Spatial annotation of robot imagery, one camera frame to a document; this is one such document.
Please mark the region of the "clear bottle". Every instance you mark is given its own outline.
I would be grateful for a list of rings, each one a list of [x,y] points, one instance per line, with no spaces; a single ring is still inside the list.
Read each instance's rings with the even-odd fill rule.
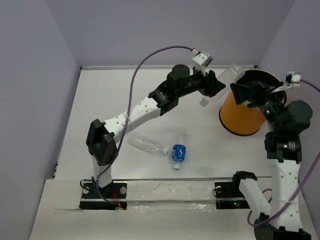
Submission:
[[[207,106],[210,103],[215,103],[218,101],[229,89],[230,89],[230,84],[235,83],[237,80],[239,80],[241,77],[245,75],[245,69],[242,68],[239,64],[237,63],[232,63],[229,65],[222,74],[220,74],[217,77],[217,80],[223,84],[225,84],[225,88],[220,90],[215,96],[213,97],[208,97],[204,96],[199,104],[202,107]]]
[[[133,133],[128,137],[128,143],[135,148],[154,155],[166,156],[169,151],[166,147],[153,139],[136,133]]]

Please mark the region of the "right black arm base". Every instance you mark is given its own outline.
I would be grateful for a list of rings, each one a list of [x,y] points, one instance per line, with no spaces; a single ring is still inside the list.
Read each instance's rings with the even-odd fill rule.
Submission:
[[[232,181],[215,182],[212,193],[217,210],[250,209],[244,195],[234,187]]]

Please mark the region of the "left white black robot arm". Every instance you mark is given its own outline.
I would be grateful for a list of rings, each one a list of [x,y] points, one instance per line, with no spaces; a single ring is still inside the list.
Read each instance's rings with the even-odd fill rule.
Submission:
[[[86,138],[93,164],[93,191],[104,198],[111,191],[111,166],[118,157],[124,136],[149,120],[158,118],[175,108],[179,98],[194,92],[214,97],[226,85],[214,71],[198,71],[186,65],[175,65],[154,91],[135,106],[111,119],[91,122]]]

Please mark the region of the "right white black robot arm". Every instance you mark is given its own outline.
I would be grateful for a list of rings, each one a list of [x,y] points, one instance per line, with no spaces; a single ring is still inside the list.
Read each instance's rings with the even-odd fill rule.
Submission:
[[[237,105],[259,108],[270,132],[264,147],[271,172],[271,201],[267,201],[252,172],[237,171],[230,183],[235,196],[244,195],[250,207],[250,223],[257,240],[310,240],[304,230],[297,198],[302,162],[300,133],[309,128],[313,111],[304,101],[284,105],[280,92],[300,86],[298,77],[275,85],[253,82],[250,85],[232,83],[230,89]]]

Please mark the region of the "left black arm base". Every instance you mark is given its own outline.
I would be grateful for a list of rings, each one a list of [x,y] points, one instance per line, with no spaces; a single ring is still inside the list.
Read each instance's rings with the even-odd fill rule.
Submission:
[[[79,208],[81,210],[108,210],[122,211],[127,209],[127,188],[126,181],[112,181],[97,192],[94,179],[82,179],[79,182],[82,188]]]

